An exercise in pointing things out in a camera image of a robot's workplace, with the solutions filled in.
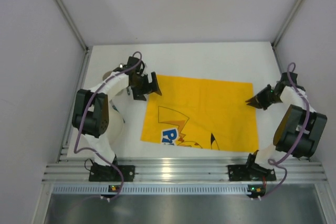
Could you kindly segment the cream paper cup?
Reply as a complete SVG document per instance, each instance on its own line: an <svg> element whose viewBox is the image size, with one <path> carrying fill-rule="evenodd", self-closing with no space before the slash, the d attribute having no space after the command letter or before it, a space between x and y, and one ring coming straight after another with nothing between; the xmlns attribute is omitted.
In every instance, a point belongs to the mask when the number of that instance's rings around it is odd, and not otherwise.
<svg viewBox="0 0 336 224"><path fill-rule="evenodd" d="M118 82L120 75L119 72L111 72L111 74L105 79L104 87L102 88L102 92L107 94L109 98L113 98L117 95L118 91Z"/></svg>

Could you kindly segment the cream upturned bowl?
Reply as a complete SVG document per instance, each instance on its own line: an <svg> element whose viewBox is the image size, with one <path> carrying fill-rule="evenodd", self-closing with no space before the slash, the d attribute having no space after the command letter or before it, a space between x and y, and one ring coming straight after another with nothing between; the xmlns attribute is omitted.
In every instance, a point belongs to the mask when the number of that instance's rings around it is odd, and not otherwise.
<svg viewBox="0 0 336 224"><path fill-rule="evenodd" d="M107 137L109 144L114 144L120 137L124 126L124 120L121 114L114 110L109 110L109 124L107 129Z"/></svg>

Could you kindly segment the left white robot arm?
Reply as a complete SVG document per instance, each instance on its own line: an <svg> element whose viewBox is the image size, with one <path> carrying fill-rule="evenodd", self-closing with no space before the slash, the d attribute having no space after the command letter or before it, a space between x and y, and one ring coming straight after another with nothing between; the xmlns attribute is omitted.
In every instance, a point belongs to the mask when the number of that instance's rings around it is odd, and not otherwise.
<svg viewBox="0 0 336 224"><path fill-rule="evenodd" d="M127 88L137 101L146 101L145 96L151 93L162 95L156 73L151 72L148 77L144 73L146 65L142 54L139 51L135 54L139 57L130 56L127 63L114 68L94 87L76 93L72 126L78 133L73 152L91 151L93 164L98 169L118 171L117 156L108 139L112 98Z"/></svg>

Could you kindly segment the yellow printed cloth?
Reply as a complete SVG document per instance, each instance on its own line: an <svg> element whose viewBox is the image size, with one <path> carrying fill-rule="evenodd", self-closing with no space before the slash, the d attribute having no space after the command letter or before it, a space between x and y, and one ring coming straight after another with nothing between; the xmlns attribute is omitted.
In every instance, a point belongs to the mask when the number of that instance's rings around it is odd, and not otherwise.
<svg viewBox="0 0 336 224"><path fill-rule="evenodd" d="M252 83L158 76L162 95L152 93L141 141L214 151L259 148L256 109L245 102Z"/></svg>

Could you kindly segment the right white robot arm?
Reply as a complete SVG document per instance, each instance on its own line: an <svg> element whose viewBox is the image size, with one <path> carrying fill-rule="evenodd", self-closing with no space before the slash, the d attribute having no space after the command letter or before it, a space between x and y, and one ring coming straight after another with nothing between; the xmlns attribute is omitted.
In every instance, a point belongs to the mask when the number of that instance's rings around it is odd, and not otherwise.
<svg viewBox="0 0 336 224"><path fill-rule="evenodd" d="M289 156L309 158L316 152L328 119L310 105L297 77L294 72L284 72L274 87L267 85L246 100L248 106L263 110L277 103L287 106L272 144L248 155L246 169L253 180L269 176L269 167L281 164Z"/></svg>

